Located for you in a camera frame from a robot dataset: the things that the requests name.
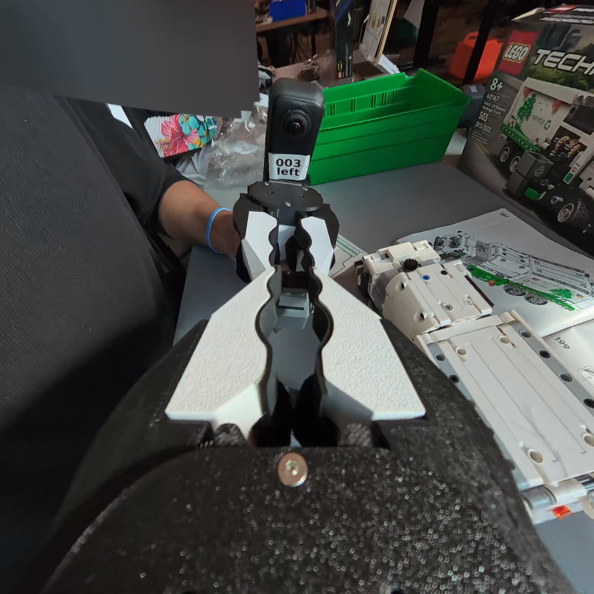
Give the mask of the person's left forearm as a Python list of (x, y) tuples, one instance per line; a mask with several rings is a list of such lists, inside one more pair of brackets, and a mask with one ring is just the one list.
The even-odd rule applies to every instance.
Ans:
[[(208, 247), (205, 241), (207, 222), (212, 211), (219, 207), (220, 205), (196, 184), (178, 181), (167, 189), (161, 199), (159, 222), (176, 247)], [(228, 255), (229, 258), (235, 258), (240, 242), (235, 229), (234, 246)]]

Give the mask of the small blue storage bin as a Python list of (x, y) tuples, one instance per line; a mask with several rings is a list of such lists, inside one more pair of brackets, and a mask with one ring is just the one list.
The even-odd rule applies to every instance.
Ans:
[(271, 1), (269, 14), (274, 23), (305, 17), (308, 14), (308, 1)]

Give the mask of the white poster board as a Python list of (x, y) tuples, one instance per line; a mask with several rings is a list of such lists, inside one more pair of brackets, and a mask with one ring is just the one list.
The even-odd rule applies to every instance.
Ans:
[(380, 62), (396, 6), (397, 1), (371, 1), (358, 47), (368, 63)]

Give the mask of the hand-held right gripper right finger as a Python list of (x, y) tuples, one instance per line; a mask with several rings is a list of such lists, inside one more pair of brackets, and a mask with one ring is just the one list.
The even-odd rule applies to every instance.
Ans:
[(320, 270), (319, 300), (332, 330), (321, 350), (327, 396), (323, 414), (333, 422), (411, 420), (425, 415), (382, 318)]

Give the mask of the crumpled clear plastic bag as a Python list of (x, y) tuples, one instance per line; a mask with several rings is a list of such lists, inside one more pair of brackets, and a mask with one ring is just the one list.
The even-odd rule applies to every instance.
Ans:
[(268, 108), (254, 105), (229, 120), (212, 141), (211, 162), (223, 187), (246, 187), (263, 179)]

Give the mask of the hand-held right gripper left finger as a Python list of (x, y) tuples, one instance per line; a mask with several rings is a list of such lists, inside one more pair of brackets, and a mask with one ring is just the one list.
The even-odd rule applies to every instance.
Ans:
[(170, 420), (233, 424), (249, 439), (277, 399), (269, 336), (280, 268), (269, 267), (210, 317), (165, 409)]

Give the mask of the lego set box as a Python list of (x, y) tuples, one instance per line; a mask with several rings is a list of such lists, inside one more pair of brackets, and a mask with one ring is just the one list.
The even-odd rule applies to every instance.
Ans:
[(593, 255), (593, 5), (512, 21), (459, 167)]

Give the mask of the dark tall box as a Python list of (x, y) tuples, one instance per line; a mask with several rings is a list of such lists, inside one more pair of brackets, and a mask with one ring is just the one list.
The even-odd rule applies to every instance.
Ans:
[(334, 23), (335, 78), (353, 76), (354, 1), (332, 1)]

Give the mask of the light grey lego brick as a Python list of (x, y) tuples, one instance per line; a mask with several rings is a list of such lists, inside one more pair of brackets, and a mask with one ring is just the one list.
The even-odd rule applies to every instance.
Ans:
[(287, 288), (280, 293), (276, 305), (276, 331), (303, 330), (309, 319), (311, 306), (308, 292), (297, 288)]

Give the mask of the blue wristband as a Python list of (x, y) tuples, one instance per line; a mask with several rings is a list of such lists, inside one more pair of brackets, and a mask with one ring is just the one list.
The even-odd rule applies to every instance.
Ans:
[(212, 211), (205, 231), (206, 245), (212, 251), (228, 256), (234, 246), (234, 237), (232, 211), (224, 207)]

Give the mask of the lego instruction booklet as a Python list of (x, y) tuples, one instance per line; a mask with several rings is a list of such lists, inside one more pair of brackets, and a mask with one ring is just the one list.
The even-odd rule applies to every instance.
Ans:
[(493, 302), (515, 310), (593, 394), (593, 260), (506, 209), (397, 240), (427, 240), (442, 263), (460, 260)]

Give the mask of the white green lego garbage truck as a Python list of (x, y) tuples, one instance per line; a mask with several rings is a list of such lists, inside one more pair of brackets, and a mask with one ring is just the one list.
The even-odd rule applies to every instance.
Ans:
[(473, 404), (512, 468), (534, 524), (593, 518), (593, 395), (516, 312), (493, 304), (460, 260), (427, 241), (354, 262), (368, 305)]

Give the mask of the stacked green plastic bins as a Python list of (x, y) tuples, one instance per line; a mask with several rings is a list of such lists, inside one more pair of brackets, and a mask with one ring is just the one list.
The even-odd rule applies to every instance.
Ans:
[(312, 185), (440, 161), (469, 97), (420, 69), (324, 89)]

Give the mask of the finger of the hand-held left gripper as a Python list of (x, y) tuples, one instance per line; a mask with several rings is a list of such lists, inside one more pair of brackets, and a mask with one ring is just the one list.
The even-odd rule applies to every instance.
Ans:
[(277, 243), (278, 220), (265, 212), (249, 211), (241, 242), (249, 282), (275, 265)]
[(301, 220), (301, 227), (305, 232), (304, 256), (308, 256), (310, 264), (306, 267), (313, 267), (328, 275), (334, 257), (334, 247), (331, 244), (329, 230), (324, 219), (318, 217), (306, 217)]

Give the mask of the lego sticker sheet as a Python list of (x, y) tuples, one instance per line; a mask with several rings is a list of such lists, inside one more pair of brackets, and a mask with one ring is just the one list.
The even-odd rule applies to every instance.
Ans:
[(354, 266), (354, 262), (361, 260), (365, 255), (367, 255), (367, 251), (338, 234), (334, 248), (334, 264), (329, 271), (329, 276), (333, 278), (344, 273)]

